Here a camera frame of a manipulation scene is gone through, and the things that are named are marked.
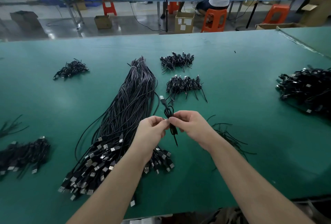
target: left hand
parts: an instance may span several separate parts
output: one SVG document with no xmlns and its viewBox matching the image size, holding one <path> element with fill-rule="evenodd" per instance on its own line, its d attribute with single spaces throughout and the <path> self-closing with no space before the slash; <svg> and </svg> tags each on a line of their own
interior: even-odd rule
<svg viewBox="0 0 331 224">
<path fill-rule="evenodd" d="M 143 155 L 145 164 L 151 159 L 153 149 L 165 135 L 169 121 L 158 116 L 143 119 L 137 128 L 131 147 Z"/>
</svg>

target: right hand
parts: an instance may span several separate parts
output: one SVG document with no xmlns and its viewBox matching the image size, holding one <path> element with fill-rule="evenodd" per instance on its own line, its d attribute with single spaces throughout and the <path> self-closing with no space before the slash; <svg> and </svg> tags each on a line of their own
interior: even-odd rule
<svg viewBox="0 0 331 224">
<path fill-rule="evenodd" d="M 169 122 L 179 127 L 181 132 L 198 142 L 209 153 L 220 135 L 208 124 L 208 122 L 196 111 L 178 111 L 169 118 Z"/>
</svg>

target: green table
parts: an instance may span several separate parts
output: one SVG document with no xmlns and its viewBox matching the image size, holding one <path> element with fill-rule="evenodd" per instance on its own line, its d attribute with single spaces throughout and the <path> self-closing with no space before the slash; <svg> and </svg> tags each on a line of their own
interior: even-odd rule
<svg viewBox="0 0 331 224">
<path fill-rule="evenodd" d="M 159 58 L 171 51 L 194 54 L 192 69 L 162 74 Z M 12 172 L 1 179 L 1 223 L 64 223 L 83 204 L 87 197 L 72 202 L 57 189 L 76 163 L 73 151 L 81 133 L 110 105 L 129 71 L 126 63 L 141 55 L 159 81 L 159 95 L 166 95 L 171 76 L 199 75 L 209 103 L 191 93 L 187 101 L 185 95 L 176 97 L 174 109 L 197 110 L 205 118 L 216 114 L 211 124 L 232 123 L 229 132 L 248 143 L 246 151 L 257 153 L 248 155 L 249 162 L 286 197 L 330 193 L 331 128 L 279 101 L 275 80 L 307 64 L 328 68 L 331 61 L 274 30 L 10 42 L 0 44 L 0 122 L 23 114 L 30 127 L 1 139 L 0 148 L 45 135 L 53 152 L 39 173 L 16 180 Z M 52 80 L 74 57 L 91 71 Z M 157 115 L 163 110 L 160 106 Z M 212 171 L 209 154 L 185 133 L 177 140 L 178 147 L 168 133 L 160 143 L 172 153 L 174 170 L 144 175 L 137 205 L 126 218 L 236 205 Z"/>
<path fill-rule="evenodd" d="M 331 57 L 331 27 L 287 28 L 283 32 L 300 40 L 312 49 Z"/>
</svg>

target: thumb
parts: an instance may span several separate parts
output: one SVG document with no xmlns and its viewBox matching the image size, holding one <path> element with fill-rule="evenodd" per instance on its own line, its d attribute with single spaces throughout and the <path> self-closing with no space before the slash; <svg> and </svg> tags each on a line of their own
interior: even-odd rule
<svg viewBox="0 0 331 224">
<path fill-rule="evenodd" d="M 180 129 L 183 129 L 184 131 L 186 131 L 186 129 L 187 129 L 188 122 L 182 121 L 181 119 L 178 119 L 176 117 L 170 117 L 169 122 L 171 124 L 173 124 L 174 126 L 179 127 Z"/>
<path fill-rule="evenodd" d="M 167 119 L 160 121 L 154 128 L 156 128 L 158 131 L 162 132 L 169 126 L 169 121 Z"/>
</svg>

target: forearm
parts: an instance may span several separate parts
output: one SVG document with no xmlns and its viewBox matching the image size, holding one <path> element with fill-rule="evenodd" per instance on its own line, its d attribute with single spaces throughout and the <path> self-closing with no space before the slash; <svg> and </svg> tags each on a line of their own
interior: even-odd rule
<svg viewBox="0 0 331 224">
<path fill-rule="evenodd" d="M 120 224 L 137 188 L 144 165 L 142 156 L 129 149 L 67 224 Z"/>
<path fill-rule="evenodd" d="M 250 224 L 313 223 L 224 139 L 217 138 L 210 153 Z"/>
</svg>

